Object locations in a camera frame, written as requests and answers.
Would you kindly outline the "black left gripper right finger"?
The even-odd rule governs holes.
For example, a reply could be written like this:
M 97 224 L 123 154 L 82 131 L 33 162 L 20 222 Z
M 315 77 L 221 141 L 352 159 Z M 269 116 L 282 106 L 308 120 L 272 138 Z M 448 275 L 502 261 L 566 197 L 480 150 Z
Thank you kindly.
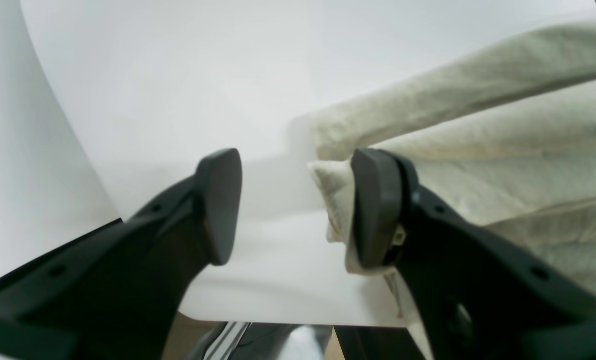
M 407 158 L 359 148 L 352 238 L 362 269 L 392 267 L 436 360 L 596 360 L 596 296 L 463 219 Z

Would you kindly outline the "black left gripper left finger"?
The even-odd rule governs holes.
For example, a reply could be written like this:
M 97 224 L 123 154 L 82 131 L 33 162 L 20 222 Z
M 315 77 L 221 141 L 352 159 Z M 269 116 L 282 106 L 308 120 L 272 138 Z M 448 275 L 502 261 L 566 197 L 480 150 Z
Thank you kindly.
M 235 148 L 133 218 L 0 279 L 0 354 L 22 360 L 158 360 L 190 283 L 228 262 L 242 189 Z

